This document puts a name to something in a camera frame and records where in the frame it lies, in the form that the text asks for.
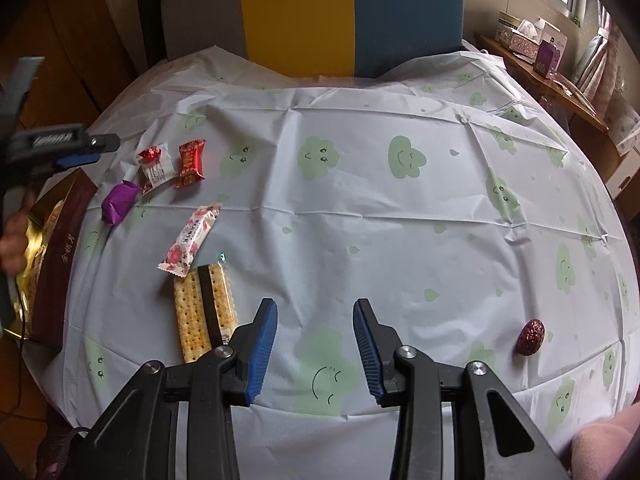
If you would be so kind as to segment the left hand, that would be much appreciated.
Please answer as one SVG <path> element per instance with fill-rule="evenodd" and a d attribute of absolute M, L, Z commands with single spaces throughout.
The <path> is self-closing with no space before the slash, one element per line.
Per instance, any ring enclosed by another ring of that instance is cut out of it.
<path fill-rule="evenodd" d="M 6 274 L 15 276 L 26 269 L 27 229 L 28 217 L 24 210 L 12 214 L 4 224 L 0 240 L 0 258 L 1 270 Z"/>

